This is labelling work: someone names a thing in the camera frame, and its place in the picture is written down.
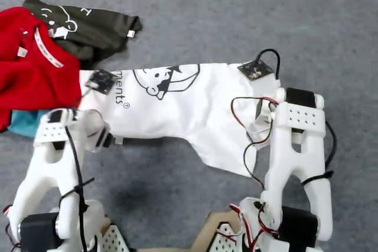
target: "white 3d-printed part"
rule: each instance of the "white 3d-printed part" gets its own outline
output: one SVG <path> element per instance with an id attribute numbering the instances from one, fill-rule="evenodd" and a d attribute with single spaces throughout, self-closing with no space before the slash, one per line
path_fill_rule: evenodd
<path id="1" fill-rule="evenodd" d="M 102 252 L 130 252 L 116 225 L 111 225 L 103 236 Z"/>
<path id="2" fill-rule="evenodd" d="M 218 230 L 223 234 L 234 234 L 230 224 L 221 224 Z M 236 248 L 236 242 L 233 242 L 227 239 L 227 237 L 217 233 L 208 252 L 238 252 Z"/>

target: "white label tag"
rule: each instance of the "white label tag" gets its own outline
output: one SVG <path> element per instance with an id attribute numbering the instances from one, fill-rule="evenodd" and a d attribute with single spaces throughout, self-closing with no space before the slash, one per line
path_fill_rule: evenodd
<path id="1" fill-rule="evenodd" d="M 24 49 L 23 47 L 18 48 L 17 56 L 19 57 L 26 57 L 28 51 Z"/>
<path id="2" fill-rule="evenodd" d="M 55 67 L 62 68 L 64 65 L 59 62 L 53 55 L 47 50 L 46 46 L 44 45 L 40 31 L 35 29 L 34 33 L 35 42 L 37 43 L 37 47 L 40 49 L 42 55 Z"/>
<path id="3" fill-rule="evenodd" d="M 130 30 L 128 32 L 128 38 L 133 38 L 135 36 L 135 31 Z"/>

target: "teal cloth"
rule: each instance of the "teal cloth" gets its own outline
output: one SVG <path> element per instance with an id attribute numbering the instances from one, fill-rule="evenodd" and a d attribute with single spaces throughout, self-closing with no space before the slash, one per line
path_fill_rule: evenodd
<path id="1" fill-rule="evenodd" d="M 13 110 L 11 125 L 8 126 L 8 130 L 19 135 L 34 138 L 41 117 L 47 112 L 49 110 L 37 110 L 35 112 Z"/>

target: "red shirt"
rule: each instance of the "red shirt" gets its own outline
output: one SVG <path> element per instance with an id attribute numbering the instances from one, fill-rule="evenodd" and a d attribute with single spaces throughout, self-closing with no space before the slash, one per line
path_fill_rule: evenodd
<path id="1" fill-rule="evenodd" d="M 20 47 L 26 55 L 18 56 Z M 12 110 L 77 104 L 79 70 L 79 60 L 53 43 L 45 23 L 29 10 L 0 12 L 0 130 L 9 126 Z"/>

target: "gray felt surface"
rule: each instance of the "gray felt surface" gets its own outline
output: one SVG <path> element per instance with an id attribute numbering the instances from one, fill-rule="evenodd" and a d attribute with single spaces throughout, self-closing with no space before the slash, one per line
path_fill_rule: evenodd
<path id="1" fill-rule="evenodd" d="M 0 0 L 0 9 L 23 0 Z M 282 56 L 284 86 L 325 97 L 338 134 L 331 180 L 334 234 L 325 251 L 376 251 L 378 246 L 378 0 L 42 0 L 139 15 L 144 30 L 108 70 L 188 63 L 237 63 L 267 47 Z M 330 137 L 326 138 L 330 149 Z M 12 202 L 32 153 L 31 139 L 0 135 L 0 206 Z M 264 164 L 267 149 L 260 154 Z M 132 247 L 188 247 L 211 210 L 258 197 L 251 179 L 206 167 L 184 140 L 130 140 L 87 154 L 85 189 L 100 200 Z M 47 196 L 41 211 L 58 201 Z M 308 208 L 297 180 L 284 204 Z M 6 224 L 1 218 L 0 226 Z M 10 248 L 4 233 L 0 250 Z"/>

